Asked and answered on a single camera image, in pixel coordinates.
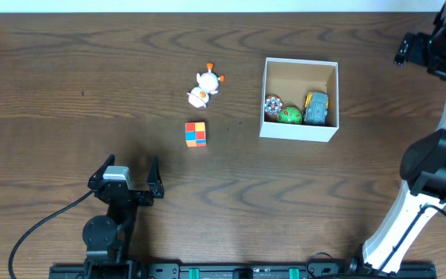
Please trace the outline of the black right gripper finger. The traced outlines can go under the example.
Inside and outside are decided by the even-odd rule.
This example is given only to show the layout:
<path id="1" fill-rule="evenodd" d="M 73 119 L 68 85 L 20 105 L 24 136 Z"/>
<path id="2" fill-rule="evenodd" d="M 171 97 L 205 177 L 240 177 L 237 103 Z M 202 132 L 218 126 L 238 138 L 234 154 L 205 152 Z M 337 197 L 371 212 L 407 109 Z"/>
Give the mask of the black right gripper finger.
<path id="1" fill-rule="evenodd" d="M 393 63 L 396 65 L 403 65 L 406 62 L 417 64 L 419 61 L 418 56 L 417 35 L 414 33 L 406 33 L 396 52 Z"/>
<path id="2" fill-rule="evenodd" d="M 427 69 L 427 72 L 440 78 L 442 81 L 446 81 L 446 65 L 431 66 Z"/>

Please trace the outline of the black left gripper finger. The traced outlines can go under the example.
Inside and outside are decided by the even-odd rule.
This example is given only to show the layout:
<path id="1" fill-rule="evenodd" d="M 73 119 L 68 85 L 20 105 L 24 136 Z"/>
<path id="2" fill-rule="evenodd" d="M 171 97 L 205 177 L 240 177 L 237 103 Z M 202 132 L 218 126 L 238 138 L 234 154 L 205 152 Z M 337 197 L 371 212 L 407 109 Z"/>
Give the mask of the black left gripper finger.
<path id="1" fill-rule="evenodd" d="M 160 177 L 159 160 L 155 156 L 152 160 L 146 183 L 149 185 L 150 191 L 162 191 L 163 183 Z"/>
<path id="2" fill-rule="evenodd" d="M 115 155 L 110 154 L 106 161 L 93 173 L 93 180 L 98 181 L 103 178 L 106 169 L 115 164 Z"/>

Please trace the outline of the colourful puzzle cube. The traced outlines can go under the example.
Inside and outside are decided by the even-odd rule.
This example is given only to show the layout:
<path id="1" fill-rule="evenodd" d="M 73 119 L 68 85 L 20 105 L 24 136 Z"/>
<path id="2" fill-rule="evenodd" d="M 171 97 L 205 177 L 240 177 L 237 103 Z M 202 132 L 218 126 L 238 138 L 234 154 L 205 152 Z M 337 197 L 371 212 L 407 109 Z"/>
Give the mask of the colourful puzzle cube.
<path id="1" fill-rule="evenodd" d="M 185 124 L 185 141 L 188 147 L 207 146 L 205 123 L 187 122 Z"/>

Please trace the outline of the yellow grey toy truck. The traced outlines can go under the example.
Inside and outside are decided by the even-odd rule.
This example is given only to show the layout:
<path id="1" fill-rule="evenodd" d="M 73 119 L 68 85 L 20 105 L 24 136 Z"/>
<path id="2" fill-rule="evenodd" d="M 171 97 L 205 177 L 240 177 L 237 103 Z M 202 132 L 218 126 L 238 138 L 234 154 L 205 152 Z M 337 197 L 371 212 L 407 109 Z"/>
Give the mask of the yellow grey toy truck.
<path id="1" fill-rule="evenodd" d="M 304 102 L 304 122 L 311 126 L 324 126 L 328 116 L 329 97 L 319 91 L 307 93 Z"/>

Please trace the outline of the pink white duck toy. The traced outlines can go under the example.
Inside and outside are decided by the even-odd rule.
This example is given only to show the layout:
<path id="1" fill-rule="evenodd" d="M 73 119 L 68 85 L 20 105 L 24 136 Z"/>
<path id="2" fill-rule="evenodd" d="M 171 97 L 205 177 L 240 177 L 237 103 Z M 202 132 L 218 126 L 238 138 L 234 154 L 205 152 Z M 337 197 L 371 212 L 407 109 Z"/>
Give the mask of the pink white duck toy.
<path id="1" fill-rule="evenodd" d="M 196 109 L 206 108 L 211 96 L 218 93 L 220 84 L 225 81 L 224 75 L 214 72 L 213 63 L 207 63 L 206 66 L 206 72 L 196 75 L 197 86 L 187 93 L 188 102 Z"/>

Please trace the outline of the green ball with red numbers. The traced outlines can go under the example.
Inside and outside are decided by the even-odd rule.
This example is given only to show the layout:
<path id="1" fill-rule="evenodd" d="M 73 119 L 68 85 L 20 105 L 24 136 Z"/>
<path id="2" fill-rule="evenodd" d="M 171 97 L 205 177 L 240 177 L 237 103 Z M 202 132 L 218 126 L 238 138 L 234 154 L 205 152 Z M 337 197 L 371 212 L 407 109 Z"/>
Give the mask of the green ball with red numbers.
<path id="1" fill-rule="evenodd" d="M 303 122 L 302 111 L 293 106 L 285 107 L 277 114 L 277 122 L 286 124 L 301 124 Z"/>

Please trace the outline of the orange plastic cage ball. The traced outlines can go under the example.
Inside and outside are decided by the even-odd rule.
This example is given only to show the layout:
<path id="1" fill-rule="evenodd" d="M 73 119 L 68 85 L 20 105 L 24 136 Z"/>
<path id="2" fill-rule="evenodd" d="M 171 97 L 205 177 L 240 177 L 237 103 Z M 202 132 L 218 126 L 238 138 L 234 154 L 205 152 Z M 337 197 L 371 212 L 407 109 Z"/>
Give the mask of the orange plastic cage ball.
<path id="1" fill-rule="evenodd" d="M 278 114 L 283 109 L 283 101 L 277 95 L 267 95 L 264 105 L 264 119 L 268 122 L 275 122 Z"/>

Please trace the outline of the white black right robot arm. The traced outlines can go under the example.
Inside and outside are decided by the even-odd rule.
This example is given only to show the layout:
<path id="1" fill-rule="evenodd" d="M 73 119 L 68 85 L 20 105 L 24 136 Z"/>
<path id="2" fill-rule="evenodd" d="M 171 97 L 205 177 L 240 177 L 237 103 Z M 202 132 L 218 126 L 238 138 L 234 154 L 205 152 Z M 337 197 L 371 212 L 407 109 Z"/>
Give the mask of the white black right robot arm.
<path id="1" fill-rule="evenodd" d="M 406 62 L 427 68 L 446 81 L 446 2 L 434 18 L 434 31 L 407 33 L 395 64 Z M 380 227 L 350 260 L 346 274 L 371 278 L 425 278 L 436 274 L 427 267 L 402 265 L 405 253 L 436 214 L 446 212 L 446 99 L 437 129 L 416 141 L 400 165 L 402 179 L 396 200 Z"/>

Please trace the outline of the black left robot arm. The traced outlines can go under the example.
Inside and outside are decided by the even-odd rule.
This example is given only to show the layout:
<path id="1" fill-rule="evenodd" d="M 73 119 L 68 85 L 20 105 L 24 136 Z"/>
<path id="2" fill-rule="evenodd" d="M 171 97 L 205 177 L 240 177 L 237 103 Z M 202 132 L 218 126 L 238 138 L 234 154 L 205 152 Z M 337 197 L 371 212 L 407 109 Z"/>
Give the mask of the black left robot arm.
<path id="1" fill-rule="evenodd" d="M 155 199 L 164 197 L 157 157 L 153 158 L 146 183 L 147 190 L 134 189 L 129 168 L 116 166 L 114 155 L 110 155 L 89 178 L 87 186 L 108 206 L 108 211 L 91 218 L 83 228 L 82 237 L 87 247 L 86 278 L 142 276 L 142 269 L 129 259 L 130 239 L 137 209 L 152 206 Z"/>

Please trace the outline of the white cardboard box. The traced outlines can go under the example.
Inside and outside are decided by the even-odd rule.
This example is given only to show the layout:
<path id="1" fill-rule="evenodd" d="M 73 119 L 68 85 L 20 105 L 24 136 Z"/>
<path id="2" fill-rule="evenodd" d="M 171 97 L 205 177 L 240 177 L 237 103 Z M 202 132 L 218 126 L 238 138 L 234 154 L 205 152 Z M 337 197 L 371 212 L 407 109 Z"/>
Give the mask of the white cardboard box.
<path id="1" fill-rule="evenodd" d="M 328 113 L 323 126 L 279 123 L 265 111 L 266 98 L 274 95 L 284 107 L 304 110 L 307 93 L 317 91 L 328 96 Z M 282 140 L 328 142 L 338 131 L 338 63 L 267 57 L 262 75 L 259 135 Z"/>

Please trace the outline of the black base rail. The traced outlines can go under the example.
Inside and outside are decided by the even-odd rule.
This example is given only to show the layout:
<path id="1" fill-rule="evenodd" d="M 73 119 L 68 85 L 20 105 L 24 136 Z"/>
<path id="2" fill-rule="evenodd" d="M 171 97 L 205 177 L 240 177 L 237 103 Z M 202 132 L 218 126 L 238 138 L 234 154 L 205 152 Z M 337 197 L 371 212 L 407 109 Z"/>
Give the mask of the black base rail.
<path id="1" fill-rule="evenodd" d="M 313 261 L 305 265 L 196 265 L 177 263 L 119 263 L 103 265 L 57 264 L 50 279 L 307 279 L 307 278 L 400 278 L 437 279 L 430 263 L 405 263 L 396 274 L 348 273 L 335 261 Z"/>

